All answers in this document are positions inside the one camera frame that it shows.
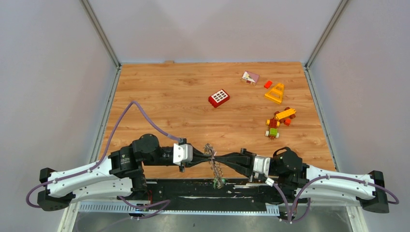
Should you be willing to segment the yellow triangular toy frame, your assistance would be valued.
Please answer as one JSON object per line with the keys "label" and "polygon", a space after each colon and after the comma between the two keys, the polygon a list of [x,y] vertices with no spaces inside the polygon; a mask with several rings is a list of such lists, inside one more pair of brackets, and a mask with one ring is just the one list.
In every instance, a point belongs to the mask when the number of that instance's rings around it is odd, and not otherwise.
{"label": "yellow triangular toy frame", "polygon": [[274,103],[281,104],[284,96],[284,88],[284,84],[278,83],[266,92],[264,97]]}

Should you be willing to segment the pink roof toy house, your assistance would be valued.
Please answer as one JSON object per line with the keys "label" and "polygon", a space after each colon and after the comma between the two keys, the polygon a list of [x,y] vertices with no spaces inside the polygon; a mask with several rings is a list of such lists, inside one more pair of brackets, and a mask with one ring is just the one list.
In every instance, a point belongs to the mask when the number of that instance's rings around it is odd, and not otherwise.
{"label": "pink roof toy house", "polygon": [[241,81],[246,82],[248,84],[251,85],[256,85],[258,80],[259,80],[259,75],[252,73],[252,72],[248,72],[248,71],[244,71],[242,77],[241,77]]}

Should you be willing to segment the red green toy vehicle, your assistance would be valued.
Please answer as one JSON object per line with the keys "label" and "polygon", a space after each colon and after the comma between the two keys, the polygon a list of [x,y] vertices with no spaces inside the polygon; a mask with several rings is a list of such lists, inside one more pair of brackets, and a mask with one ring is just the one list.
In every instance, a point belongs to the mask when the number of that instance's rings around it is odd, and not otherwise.
{"label": "red green toy vehicle", "polygon": [[278,127],[280,122],[274,118],[266,120],[267,130],[265,131],[265,137],[268,137],[270,140],[274,140],[279,137]]}

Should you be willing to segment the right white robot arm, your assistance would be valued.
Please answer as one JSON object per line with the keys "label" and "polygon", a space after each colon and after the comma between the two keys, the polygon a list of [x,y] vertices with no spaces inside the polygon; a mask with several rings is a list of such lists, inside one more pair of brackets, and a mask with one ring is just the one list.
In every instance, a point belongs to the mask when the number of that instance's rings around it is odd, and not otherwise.
{"label": "right white robot arm", "polygon": [[384,177],[380,171],[368,174],[343,174],[308,165],[289,147],[283,147],[272,157],[259,156],[242,149],[213,160],[225,164],[237,173],[276,188],[283,203],[324,198],[359,203],[368,212],[389,212]]}

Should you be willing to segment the small red toy brick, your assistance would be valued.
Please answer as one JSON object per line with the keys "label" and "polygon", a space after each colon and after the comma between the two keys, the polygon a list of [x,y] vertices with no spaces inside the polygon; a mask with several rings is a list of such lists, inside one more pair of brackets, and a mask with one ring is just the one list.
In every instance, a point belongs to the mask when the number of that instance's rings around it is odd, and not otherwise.
{"label": "small red toy brick", "polygon": [[267,81],[267,82],[264,84],[264,88],[269,89],[272,84],[273,84],[272,81]]}

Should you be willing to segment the yellow orange toy car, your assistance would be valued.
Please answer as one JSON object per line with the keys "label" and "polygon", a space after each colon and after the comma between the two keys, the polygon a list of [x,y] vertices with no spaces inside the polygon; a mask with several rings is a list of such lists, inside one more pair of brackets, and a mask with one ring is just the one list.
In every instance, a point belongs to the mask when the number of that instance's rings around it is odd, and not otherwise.
{"label": "yellow orange toy car", "polygon": [[283,111],[276,111],[274,113],[274,119],[279,123],[284,123],[286,119],[294,119],[296,110],[290,107],[286,107]]}

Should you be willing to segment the red window toy brick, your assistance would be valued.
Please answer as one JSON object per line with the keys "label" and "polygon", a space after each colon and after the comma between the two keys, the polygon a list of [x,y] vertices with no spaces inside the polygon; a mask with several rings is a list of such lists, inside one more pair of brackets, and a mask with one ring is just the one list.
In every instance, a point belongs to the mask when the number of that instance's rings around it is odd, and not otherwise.
{"label": "red window toy brick", "polygon": [[214,107],[218,108],[230,99],[230,95],[224,90],[220,89],[208,97],[208,102]]}

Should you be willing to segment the large grey toothed keyring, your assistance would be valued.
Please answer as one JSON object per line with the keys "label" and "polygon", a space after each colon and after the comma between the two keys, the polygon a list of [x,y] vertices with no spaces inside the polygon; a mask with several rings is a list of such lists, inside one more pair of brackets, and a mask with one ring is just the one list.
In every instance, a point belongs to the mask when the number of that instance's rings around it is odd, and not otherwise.
{"label": "large grey toothed keyring", "polygon": [[210,158],[211,161],[209,161],[209,164],[211,165],[211,170],[213,171],[214,174],[214,179],[223,179],[223,172],[221,169],[221,166],[218,162],[214,160],[214,157],[216,156],[217,152],[215,149],[212,147],[212,157]]}

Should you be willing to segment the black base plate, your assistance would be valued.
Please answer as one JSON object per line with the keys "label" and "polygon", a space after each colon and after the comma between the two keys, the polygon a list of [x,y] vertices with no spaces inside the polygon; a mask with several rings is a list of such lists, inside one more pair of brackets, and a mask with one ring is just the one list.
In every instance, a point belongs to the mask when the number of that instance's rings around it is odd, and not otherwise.
{"label": "black base plate", "polygon": [[177,211],[238,211],[266,210],[267,204],[282,204],[274,187],[261,181],[226,179],[221,189],[213,188],[211,179],[149,179],[145,192],[133,193],[127,200],[157,203],[170,200],[167,210]]}

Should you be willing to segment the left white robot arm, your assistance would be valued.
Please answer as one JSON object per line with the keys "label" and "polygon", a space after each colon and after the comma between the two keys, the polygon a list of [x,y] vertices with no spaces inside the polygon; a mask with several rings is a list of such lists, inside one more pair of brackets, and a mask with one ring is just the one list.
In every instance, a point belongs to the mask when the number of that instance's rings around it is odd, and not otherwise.
{"label": "left white robot arm", "polygon": [[149,190],[143,167],[178,166],[185,168],[210,160],[186,140],[173,146],[160,146],[153,134],[144,134],[130,145],[79,168],[57,172],[43,168],[40,182],[44,190],[37,194],[37,204],[44,211],[56,211],[71,203],[93,197],[130,197],[144,199]]}

